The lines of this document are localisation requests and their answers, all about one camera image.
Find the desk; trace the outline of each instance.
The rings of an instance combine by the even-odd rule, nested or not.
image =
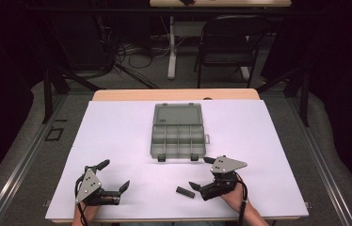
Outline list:
[[[99,90],[88,105],[46,218],[70,222],[75,180],[84,166],[110,159],[97,172],[105,190],[130,180],[119,206],[103,206],[98,221],[226,220],[238,218],[220,198],[205,202],[175,192],[188,182],[212,182],[209,164],[189,159],[159,163],[150,155],[154,105],[200,103],[207,156],[227,155],[248,163],[239,169],[250,201],[264,218],[308,215],[269,113],[254,89]]]
[[[184,7],[184,4],[179,0],[151,0],[150,5],[152,7],[159,8],[179,8]],[[285,8],[290,7],[290,0],[197,0],[193,7],[198,8]],[[186,25],[188,33],[190,36],[200,36],[200,31],[202,30],[203,23],[194,22],[191,25]],[[175,31],[175,21],[174,17],[170,16],[169,23],[169,35],[170,35],[170,57],[168,66],[168,79],[175,78],[176,71],[176,48],[175,48],[175,36],[178,32]],[[247,68],[242,68],[242,74],[247,77]]]

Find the clear box lid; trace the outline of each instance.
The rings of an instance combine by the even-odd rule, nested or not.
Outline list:
[[[200,104],[158,104],[155,105],[154,125],[202,124]]]

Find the table leg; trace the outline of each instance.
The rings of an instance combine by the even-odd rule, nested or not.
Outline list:
[[[249,79],[248,67],[240,67],[241,74],[243,74],[244,79]]]
[[[175,48],[175,27],[174,27],[174,18],[170,17],[170,57],[169,57],[169,66],[168,66],[168,79],[175,78],[176,71],[176,48]]]

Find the human hand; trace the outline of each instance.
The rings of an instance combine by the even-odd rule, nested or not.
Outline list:
[[[243,179],[238,176],[238,180],[243,182]],[[237,183],[235,186],[234,190],[221,195],[220,197],[230,206],[231,209],[233,209],[235,212],[240,213],[240,208],[241,204],[243,202],[243,197],[246,192],[243,188],[243,185],[241,183]],[[244,219],[250,226],[265,226],[268,225],[266,221],[261,217],[259,212],[253,207],[253,205],[250,203],[249,199],[247,198],[247,205],[246,209],[244,212]]]
[[[239,175],[237,175],[237,177],[238,177],[238,181],[243,182],[243,179]],[[222,198],[226,202],[226,204],[228,204],[230,208],[237,213],[240,212],[240,207],[243,201],[243,197],[244,197],[244,188],[241,185],[241,183],[237,183],[233,191],[220,196],[220,198]]]
[[[84,210],[83,215],[85,216],[86,221],[88,222],[88,224],[90,224],[96,218],[96,215],[99,212],[101,205],[86,206],[83,202],[80,202],[80,205],[82,207],[82,210]],[[82,225],[82,216],[76,204],[73,214],[72,226]]]

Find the white paper sheet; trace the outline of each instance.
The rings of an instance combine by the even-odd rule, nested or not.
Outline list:
[[[204,131],[211,143],[209,157],[226,155],[248,163],[237,172],[248,186],[250,201],[265,218],[308,215],[279,137],[263,101],[212,100],[167,103],[201,103]],[[150,155],[155,104],[160,102],[90,102],[73,143],[46,218],[71,219],[74,184],[85,166],[105,159],[110,164],[97,176],[105,190],[118,190],[130,180],[119,206],[103,206],[97,219],[237,218],[220,198],[205,202],[176,193],[188,182],[212,182],[210,164],[200,159],[167,159]]]

